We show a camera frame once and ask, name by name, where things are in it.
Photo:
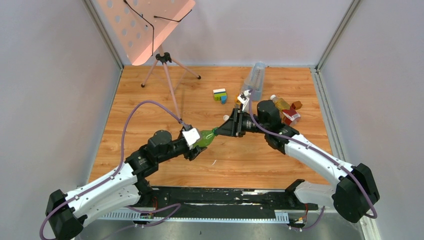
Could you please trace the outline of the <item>green plastic bottle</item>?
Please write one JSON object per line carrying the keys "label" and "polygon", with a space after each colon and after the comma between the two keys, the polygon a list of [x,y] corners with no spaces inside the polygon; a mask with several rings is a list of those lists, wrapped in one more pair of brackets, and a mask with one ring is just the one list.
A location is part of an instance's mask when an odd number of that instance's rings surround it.
{"label": "green plastic bottle", "polygon": [[205,148],[208,147],[214,140],[214,138],[217,136],[216,130],[218,128],[212,128],[210,130],[201,130],[200,131],[200,140],[198,140],[193,146],[194,147],[200,147]]}

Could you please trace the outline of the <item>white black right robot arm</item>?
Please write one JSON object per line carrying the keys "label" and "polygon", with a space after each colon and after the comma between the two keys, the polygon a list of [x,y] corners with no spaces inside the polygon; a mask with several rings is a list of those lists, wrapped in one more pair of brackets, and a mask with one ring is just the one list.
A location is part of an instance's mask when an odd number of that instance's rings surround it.
{"label": "white black right robot arm", "polygon": [[264,135],[274,150],[292,157],[322,176],[328,184],[298,180],[285,195],[286,204],[298,209],[303,204],[334,207],[351,223],[362,217],[378,217],[375,204],[380,200],[372,170],[365,164],[353,165],[325,152],[293,127],[282,122],[279,110],[271,100],[260,101],[257,113],[237,107],[215,133],[226,137],[243,137],[246,133]]}

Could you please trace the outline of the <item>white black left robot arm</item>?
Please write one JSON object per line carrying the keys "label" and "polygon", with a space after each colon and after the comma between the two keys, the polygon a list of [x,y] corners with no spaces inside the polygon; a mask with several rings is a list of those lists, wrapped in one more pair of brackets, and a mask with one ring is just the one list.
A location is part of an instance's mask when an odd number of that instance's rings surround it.
{"label": "white black left robot arm", "polygon": [[152,187],[146,178],[159,169],[159,164],[178,156],[194,160],[205,146],[204,134],[196,128],[181,129],[178,138],[158,130],[147,143],[125,161],[96,179],[74,190],[55,190],[49,195],[45,224],[49,224],[56,240],[71,240],[94,220],[122,207],[153,201]]}

